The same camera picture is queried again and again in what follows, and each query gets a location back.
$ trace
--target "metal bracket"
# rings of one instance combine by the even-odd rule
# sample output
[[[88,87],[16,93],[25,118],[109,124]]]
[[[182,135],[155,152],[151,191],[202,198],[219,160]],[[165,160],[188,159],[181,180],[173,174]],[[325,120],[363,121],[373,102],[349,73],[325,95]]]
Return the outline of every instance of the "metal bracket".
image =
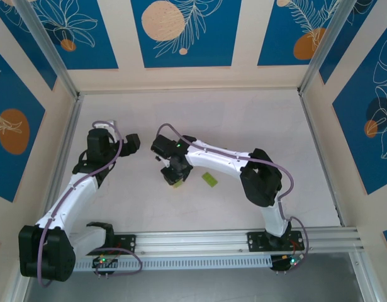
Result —
[[[272,252],[275,250],[292,252],[294,250],[294,243],[296,243],[296,250],[305,250],[301,231],[288,232],[288,241],[279,246],[278,249],[270,245],[266,232],[250,232],[247,234],[247,239],[249,252]]]
[[[113,240],[112,247],[118,247],[121,249],[129,250],[130,252],[135,252],[136,246],[136,235],[115,235]],[[99,256],[99,255],[108,255],[108,252],[91,252],[88,256]],[[128,255],[128,253],[120,252],[120,255]]]

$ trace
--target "aluminum frame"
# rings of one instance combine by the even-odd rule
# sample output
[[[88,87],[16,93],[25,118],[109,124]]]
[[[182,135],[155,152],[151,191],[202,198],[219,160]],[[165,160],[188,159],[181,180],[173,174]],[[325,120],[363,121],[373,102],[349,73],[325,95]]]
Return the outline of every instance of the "aluminum frame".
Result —
[[[330,195],[332,196],[333,204],[335,205],[336,212],[339,216],[340,224],[342,226],[346,227],[349,224],[348,224],[347,218],[344,215],[343,208],[341,207],[341,205],[339,203],[338,197],[336,195],[336,189],[334,187],[334,184],[331,181],[332,177],[330,175],[329,170],[327,169],[326,157],[323,153],[323,150],[319,147],[320,146],[319,138],[318,138],[317,134],[315,133],[314,123],[313,123],[312,117],[309,113],[308,105],[306,104],[305,95],[300,94],[300,100],[301,100],[301,105],[302,105],[302,108],[303,108],[303,111],[305,114],[306,122],[308,123],[308,127],[311,131],[313,143],[315,144],[315,148],[317,150],[319,161],[320,161],[320,164],[322,166],[323,174],[325,174],[326,183],[327,183],[327,186],[329,188]]]
[[[329,32],[322,40],[320,47],[317,49],[314,58],[301,82],[300,96],[303,95],[306,87],[318,71],[320,64],[328,54],[335,38],[337,37],[347,15],[352,9],[356,0],[343,1],[340,4],[339,12],[332,19],[329,26]],[[79,95],[72,79],[70,78],[65,65],[58,55],[55,47],[50,41],[39,22],[38,17],[32,10],[32,7],[26,0],[14,0],[16,9],[24,19],[25,24],[30,29],[34,39],[42,49],[53,69],[63,81],[66,89],[76,99]],[[314,133],[313,125],[306,108],[306,102],[301,99],[303,109],[308,120],[311,134],[315,141],[323,171],[328,181],[329,189],[335,200],[334,189],[330,182],[330,176],[325,168],[323,153],[319,148],[317,136]],[[46,199],[45,211],[47,211],[57,196],[59,195],[60,185],[62,182],[64,167],[69,155],[72,138],[76,130],[79,113],[81,110],[82,98],[79,98],[73,107],[69,123],[65,131],[65,137],[61,144],[61,150],[58,157],[55,173],[52,177],[50,189]],[[341,211],[339,204],[338,212],[340,219]],[[137,233],[136,253],[142,257],[164,258],[164,257],[244,257],[248,255],[274,255],[286,254],[286,252],[273,253],[249,253],[246,233],[253,230],[232,230],[232,231],[208,231],[208,232],[162,232],[162,233]],[[349,227],[332,227],[332,228],[307,228],[310,237],[309,253],[331,253],[345,252],[349,253],[354,271],[357,275],[360,289],[365,301],[385,301],[380,289],[379,282],[371,270],[367,260],[366,253],[363,251],[361,239],[359,238],[356,228]],[[20,270],[15,274],[13,280],[12,293],[8,295],[5,301],[23,301],[25,290],[30,278],[20,275]]]

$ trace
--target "white surface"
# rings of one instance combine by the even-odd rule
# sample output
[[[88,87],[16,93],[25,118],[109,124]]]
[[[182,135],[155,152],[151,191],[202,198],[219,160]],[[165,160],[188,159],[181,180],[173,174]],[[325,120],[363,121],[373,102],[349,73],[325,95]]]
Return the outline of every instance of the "white surface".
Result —
[[[295,90],[156,92],[86,96],[62,183],[67,185],[95,120],[116,120],[123,135],[138,133],[140,150],[119,159],[98,197],[75,222],[114,224],[116,232],[264,228],[260,209],[235,178],[194,168],[177,189],[160,173],[150,146],[158,127],[173,124],[182,134],[211,145],[251,152],[263,148],[292,172],[296,186],[284,199],[286,215],[309,227],[337,226],[339,219]],[[164,135],[176,138],[169,129]],[[218,184],[202,180],[210,172]],[[283,179],[283,189],[288,181]]]
[[[80,91],[298,87],[307,65],[257,66],[274,1],[242,0],[231,67],[145,69],[130,1],[98,0],[119,69],[70,70],[69,74]]]
[[[379,0],[326,85],[317,77],[306,92],[315,131],[326,158],[340,212],[357,227],[368,257],[387,295],[387,185],[367,195],[332,103],[387,28],[387,0]]]

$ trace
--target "white floor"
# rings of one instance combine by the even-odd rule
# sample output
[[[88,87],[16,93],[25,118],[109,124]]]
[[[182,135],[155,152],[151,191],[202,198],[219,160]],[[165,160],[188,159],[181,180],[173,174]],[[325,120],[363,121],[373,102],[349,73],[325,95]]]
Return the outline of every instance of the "white floor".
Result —
[[[182,134],[229,150],[264,149],[294,176],[294,191],[284,200],[286,216],[308,227],[340,222],[295,90],[136,92],[85,97],[70,150],[62,189],[68,183],[95,120],[116,120],[122,135],[138,133],[140,150],[118,159],[97,198],[74,230],[90,221],[112,223],[116,232],[226,230],[264,228],[259,208],[245,197],[236,179],[194,168],[177,189],[162,177],[162,164],[150,146],[167,122]],[[168,129],[164,134],[176,139]],[[209,172],[211,188],[201,176]],[[287,188],[283,179],[283,190]]]

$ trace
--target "orange circle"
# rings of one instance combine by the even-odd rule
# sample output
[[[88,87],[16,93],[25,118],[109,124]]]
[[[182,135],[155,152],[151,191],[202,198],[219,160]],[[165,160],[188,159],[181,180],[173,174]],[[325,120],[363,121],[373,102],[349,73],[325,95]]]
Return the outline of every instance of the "orange circle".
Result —
[[[175,4],[169,1],[155,1],[143,12],[142,25],[151,39],[169,41],[184,31],[185,19]]]
[[[17,131],[10,129],[10,125],[14,126],[18,123],[21,124],[15,127]],[[30,125],[24,113],[17,109],[4,110],[0,115],[0,126],[4,127],[0,131],[0,143],[2,147],[11,154],[22,154],[30,140]]]
[[[73,52],[74,50],[76,50],[76,45],[74,44],[73,41],[70,41],[68,39],[63,39],[61,42],[60,42],[60,46],[66,50],[67,52]]]
[[[313,30],[312,33],[306,33],[298,41],[294,46],[294,57],[298,60],[310,60],[312,59],[317,46],[320,43],[323,35],[325,34],[326,28],[317,28]],[[313,41],[316,38],[316,46],[314,46]]]
[[[367,121],[364,126],[364,132],[369,138],[375,137],[378,133],[378,124],[373,120]]]
[[[277,0],[277,5],[280,6],[281,8],[283,6],[287,6],[289,4],[289,0]]]

